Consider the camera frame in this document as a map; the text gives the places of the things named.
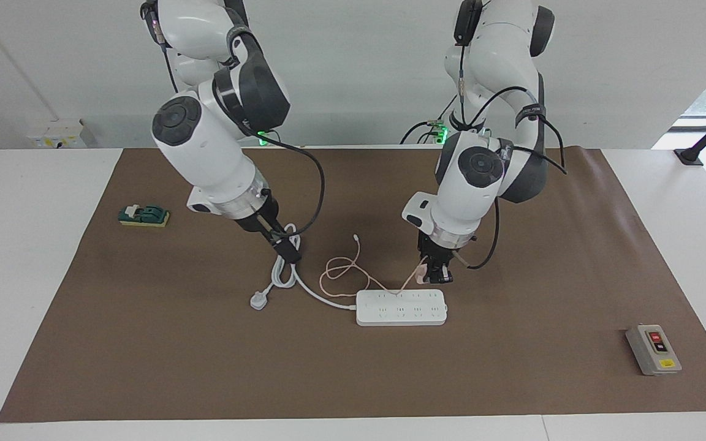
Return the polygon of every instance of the electrical plug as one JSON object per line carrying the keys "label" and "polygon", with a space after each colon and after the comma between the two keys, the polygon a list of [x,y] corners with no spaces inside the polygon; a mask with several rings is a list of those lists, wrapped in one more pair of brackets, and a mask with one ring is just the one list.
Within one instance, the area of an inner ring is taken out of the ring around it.
{"label": "electrical plug", "polygon": [[260,311],[261,309],[266,307],[267,302],[268,298],[266,298],[266,293],[255,291],[255,294],[252,294],[252,298],[249,299],[249,306]]}

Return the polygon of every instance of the white table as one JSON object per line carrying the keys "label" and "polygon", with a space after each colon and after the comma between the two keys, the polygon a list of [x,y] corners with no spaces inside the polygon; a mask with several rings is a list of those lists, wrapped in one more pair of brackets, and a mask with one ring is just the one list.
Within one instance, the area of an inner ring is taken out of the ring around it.
{"label": "white table", "polygon": [[[120,154],[0,151],[0,408]],[[670,151],[604,154],[706,329],[706,172],[667,167]],[[0,424],[0,439],[68,438],[678,441],[706,439],[706,412]]]}

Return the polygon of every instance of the yellow base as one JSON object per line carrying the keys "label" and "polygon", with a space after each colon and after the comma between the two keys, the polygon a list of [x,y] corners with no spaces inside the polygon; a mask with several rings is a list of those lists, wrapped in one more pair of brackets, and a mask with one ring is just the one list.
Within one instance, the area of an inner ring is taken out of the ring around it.
{"label": "yellow base", "polygon": [[146,222],[128,222],[126,220],[120,220],[118,223],[122,225],[127,225],[129,227],[157,227],[157,228],[162,228],[165,227],[166,224],[168,224],[168,219],[170,219],[170,212],[166,211],[165,212],[165,220],[162,221],[161,224],[148,224]]}

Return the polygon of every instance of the power strip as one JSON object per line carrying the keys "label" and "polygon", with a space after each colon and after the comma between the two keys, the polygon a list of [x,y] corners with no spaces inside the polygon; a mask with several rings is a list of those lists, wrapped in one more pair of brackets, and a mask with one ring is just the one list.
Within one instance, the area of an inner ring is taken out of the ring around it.
{"label": "power strip", "polygon": [[440,290],[362,290],[355,296],[360,326],[439,326],[446,322],[446,300]]}

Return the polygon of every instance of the switch box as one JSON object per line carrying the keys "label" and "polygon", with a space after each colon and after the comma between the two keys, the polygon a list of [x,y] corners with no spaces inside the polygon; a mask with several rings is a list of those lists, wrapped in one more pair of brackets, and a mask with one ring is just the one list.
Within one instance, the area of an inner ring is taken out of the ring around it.
{"label": "switch box", "polygon": [[676,374],[683,370],[664,330],[658,325],[638,325],[625,332],[639,369],[645,375]]}
{"label": "switch box", "polygon": [[96,147],[94,135],[82,123],[62,119],[34,126],[27,137],[35,148],[87,148]]}
{"label": "switch box", "polygon": [[361,326],[439,326],[446,322],[440,290],[361,290],[355,296],[355,319]]}

